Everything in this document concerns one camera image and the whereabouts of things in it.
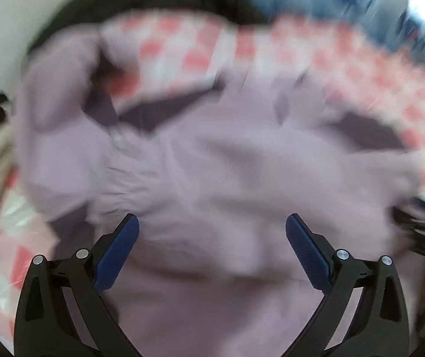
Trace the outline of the red white checkered bedsheet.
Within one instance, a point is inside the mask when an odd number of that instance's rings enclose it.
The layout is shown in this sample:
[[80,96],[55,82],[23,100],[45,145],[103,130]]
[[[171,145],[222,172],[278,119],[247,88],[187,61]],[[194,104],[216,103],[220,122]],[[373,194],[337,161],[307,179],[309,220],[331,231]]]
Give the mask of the red white checkered bedsheet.
[[[140,68],[114,86],[117,109],[143,94],[204,83],[229,66],[317,78],[336,98],[396,126],[421,154],[425,197],[425,68],[406,52],[388,54],[362,32],[286,15],[272,27],[241,28],[215,15],[134,11],[109,27],[129,38]],[[54,236],[30,205],[12,169],[0,198],[0,341],[12,348],[15,308],[29,260]]]

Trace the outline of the lilac purple garment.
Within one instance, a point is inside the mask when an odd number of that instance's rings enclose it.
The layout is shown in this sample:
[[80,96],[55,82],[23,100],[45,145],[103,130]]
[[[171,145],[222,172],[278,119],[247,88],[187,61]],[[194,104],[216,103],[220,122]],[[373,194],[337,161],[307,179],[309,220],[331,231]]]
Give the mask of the lilac purple garment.
[[415,319],[425,263],[389,210],[420,178],[391,127],[332,103],[308,75],[246,71],[115,110],[106,81],[137,64],[124,32],[55,35],[29,58],[13,123],[59,253],[138,217],[107,301],[143,355],[282,355],[321,299],[286,239],[294,213],[353,256],[392,256]]

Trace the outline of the black garment pile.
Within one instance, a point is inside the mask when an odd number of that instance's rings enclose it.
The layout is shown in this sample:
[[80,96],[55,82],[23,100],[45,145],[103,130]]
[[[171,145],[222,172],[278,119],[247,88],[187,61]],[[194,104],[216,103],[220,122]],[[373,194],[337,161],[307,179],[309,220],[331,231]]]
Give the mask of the black garment pile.
[[248,0],[69,0],[39,31],[27,53],[31,54],[52,35],[67,27],[98,24],[129,10],[150,9],[203,11],[241,26],[271,22]]

